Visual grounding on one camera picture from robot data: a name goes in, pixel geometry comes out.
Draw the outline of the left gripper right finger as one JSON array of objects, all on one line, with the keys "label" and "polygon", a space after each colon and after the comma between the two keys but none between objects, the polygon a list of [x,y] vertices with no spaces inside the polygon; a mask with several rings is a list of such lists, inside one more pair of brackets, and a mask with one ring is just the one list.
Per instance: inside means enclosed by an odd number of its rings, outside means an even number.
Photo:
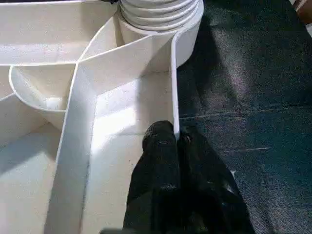
[{"label": "left gripper right finger", "polygon": [[188,228],[200,234],[253,234],[247,205],[234,176],[196,127],[178,141]]}]

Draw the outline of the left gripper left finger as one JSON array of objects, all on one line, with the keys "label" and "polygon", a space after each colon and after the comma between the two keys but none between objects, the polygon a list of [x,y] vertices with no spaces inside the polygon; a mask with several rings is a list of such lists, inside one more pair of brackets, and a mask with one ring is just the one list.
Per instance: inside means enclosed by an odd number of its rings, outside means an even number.
[{"label": "left gripper left finger", "polygon": [[180,226],[180,168],[171,122],[157,121],[142,140],[142,155],[129,186],[123,228],[169,234]]}]

